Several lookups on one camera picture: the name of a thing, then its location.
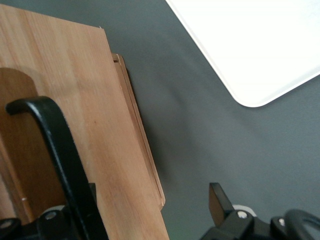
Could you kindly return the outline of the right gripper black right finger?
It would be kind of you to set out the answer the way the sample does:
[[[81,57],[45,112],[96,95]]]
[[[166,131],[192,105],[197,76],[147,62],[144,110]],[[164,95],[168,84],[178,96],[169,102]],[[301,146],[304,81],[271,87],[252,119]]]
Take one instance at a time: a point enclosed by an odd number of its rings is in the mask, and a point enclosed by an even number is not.
[[[245,210],[236,210],[217,182],[209,184],[209,211],[214,222],[202,240],[269,240],[270,227]]]

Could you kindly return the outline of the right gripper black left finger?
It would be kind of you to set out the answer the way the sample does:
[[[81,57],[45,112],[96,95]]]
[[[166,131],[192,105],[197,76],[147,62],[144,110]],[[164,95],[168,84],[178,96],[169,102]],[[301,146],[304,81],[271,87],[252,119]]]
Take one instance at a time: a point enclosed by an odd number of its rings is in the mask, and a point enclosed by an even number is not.
[[[82,205],[64,205],[45,211],[21,227],[22,240],[95,240],[97,229],[84,220]]]

